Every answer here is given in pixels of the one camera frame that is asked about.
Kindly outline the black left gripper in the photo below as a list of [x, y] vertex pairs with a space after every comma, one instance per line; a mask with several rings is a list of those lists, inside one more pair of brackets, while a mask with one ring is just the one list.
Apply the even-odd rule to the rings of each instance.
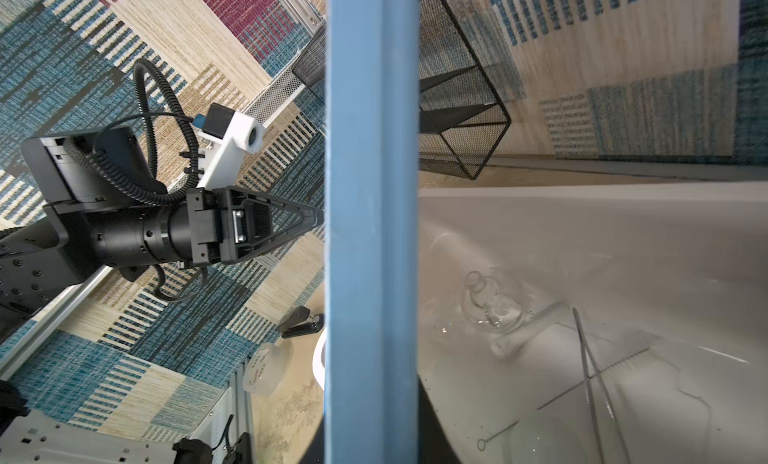
[[323, 222], [320, 208], [236, 186], [190, 190], [176, 204], [89, 218], [100, 261], [115, 268], [240, 263], [268, 254]]

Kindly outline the white ceramic mortar bowl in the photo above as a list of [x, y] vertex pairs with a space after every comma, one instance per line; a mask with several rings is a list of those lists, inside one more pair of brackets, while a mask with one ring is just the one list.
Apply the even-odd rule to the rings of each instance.
[[325, 349], [326, 349], [326, 329], [319, 333], [312, 356], [312, 373], [315, 381], [322, 390], [325, 389]]

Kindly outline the blue plastic bin lid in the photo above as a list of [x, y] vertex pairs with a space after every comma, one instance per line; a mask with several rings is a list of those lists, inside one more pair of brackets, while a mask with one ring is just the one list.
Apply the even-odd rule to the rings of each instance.
[[328, 0], [325, 459], [418, 454], [419, 0]]

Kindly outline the glass flask with stopper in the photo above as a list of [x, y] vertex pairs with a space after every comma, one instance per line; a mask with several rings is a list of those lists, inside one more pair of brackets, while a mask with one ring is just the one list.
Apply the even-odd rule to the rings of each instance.
[[464, 279], [461, 312], [478, 331], [498, 335], [515, 331], [532, 315], [531, 304], [523, 280], [511, 269], [473, 270]]

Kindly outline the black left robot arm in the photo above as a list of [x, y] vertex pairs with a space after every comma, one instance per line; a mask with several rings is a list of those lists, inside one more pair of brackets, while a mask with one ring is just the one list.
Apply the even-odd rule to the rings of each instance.
[[133, 66], [139, 118], [151, 125], [147, 82], [186, 141], [184, 184], [157, 177], [154, 133], [140, 145], [129, 117], [100, 129], [34, 136], [22, 144], [46, 204], [44, 216], [1, 234], [1, 335], [12, 336], [67, 287], [99, 268], [134, 281], [167, 263], [206, 274], [266, 254], [324, 220], [321, 209], [235, 185], [242, 154], [262, 144], [262, 125], [212, 104], [188, 116], [150, 60]]

